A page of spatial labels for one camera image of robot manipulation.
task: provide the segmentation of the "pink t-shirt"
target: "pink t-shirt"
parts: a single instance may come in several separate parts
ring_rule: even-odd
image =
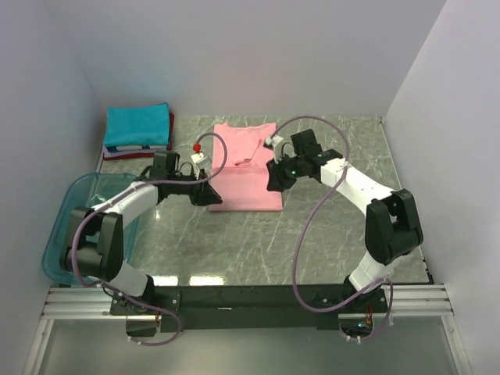
[[[227,162],[223,171],[210,181],[222,197],[223,203],[209,206],[209,211],[281,211],[281,193],[267,191],[269,172],[266,163],[273,152],[264,148],[264,140],[276,130],[275,123],[258,127],[230,127],[215,125],[227,146]],[[224,150],[214,138],[212,173],[222,164]]]

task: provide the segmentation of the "transparent plastic bin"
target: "transparent plastic bin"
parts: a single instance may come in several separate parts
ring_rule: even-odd
[[[79,206],[92,207],[120,193],[136,177],[133,174],[89,173],[73,182],[62,201],[59,214],[48,239],[41,260],[45,274],[61,284],[79,285],[75,276],[59,266],[59,257],[64,246],[71,211]],[[127,225],[123,231],[123,258],[128,260],[134,246],[138,219]]]

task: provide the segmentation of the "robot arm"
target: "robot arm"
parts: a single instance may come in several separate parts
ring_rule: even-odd
[[[333,149],[324,151],[313,130],[291,136],[295,156],[283,155],[284,140],[267,138],[265,145],[274,150],[274,159],[267,163],[269,191],[291,188],[297,178],[308,176],[333,187],[345,167],[348,172],[337,191],[352,202],[366,217],[366,254],[348,277],[359,291],[371,282],[388,275],[391,264],[409,254],[423,241],[422,229],[413,195],[407,190],[393,191],[378,184]]]
[[[147,209],[158,205],[171,194],[188,195],[192,205],[222,203],[220,196],[208,181],[200,184],[158,184],[141,186],[152,180],[195,181],[206,178],[205,169],[199,168],[198,159],[205,160],[201,152],[190,174],[177,170],[179,154],[157,152],[153,164],[146,168],[139,180],[130,184],[110,200],[91,208],[75,208],[70,215],[65,246],[59,260],[64,270],[73,271],[70,249],[73,237],[82,220],[93,211],[114,202],[119,195],[127,195],[111,208],[101,212],[84,228],[77,249],[77,261],[82,275],[96,277],[123,293],[150,302],[155,295],[153,279],[123,260],[123,229]],[[98,234],[97,242],[92,241]]]

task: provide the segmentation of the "teal folded shirt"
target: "teal folded shirt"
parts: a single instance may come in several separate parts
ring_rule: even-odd
[[[168,145],[169,106],[166,103],[137,108],[108,108],[104,146]]]

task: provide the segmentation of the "gray marble tabletop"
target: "gray marble tabletop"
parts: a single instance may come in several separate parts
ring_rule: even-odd
[[[196,137],[216,123],[250,127],[283,123],[290,116],[179,116],[173,131],[174,150],[189,161]],[[400,184],[376,117],[325,116],[348,136],[352,165],[377,182],[399,189]],[[280,135],[314,129],[324,148],[344,151],[340,137],[327,125],[301,120]],[[211,153],[213,140],[202,141]],[[104,161],[103,173],[139,174],[151,159]],[[208,212],[185,196],[171,196],[140,218],[130,264],[164,284],[290,284],[295,242],[306,217],[327,187],[301,179],[283,193],[282,212]],[[365,253],[364,216],[339,194],[323,205],[302,246],[298,281],[302,284],[341,283]],[[396,267],[394,282],[428,282],[420,249]]]

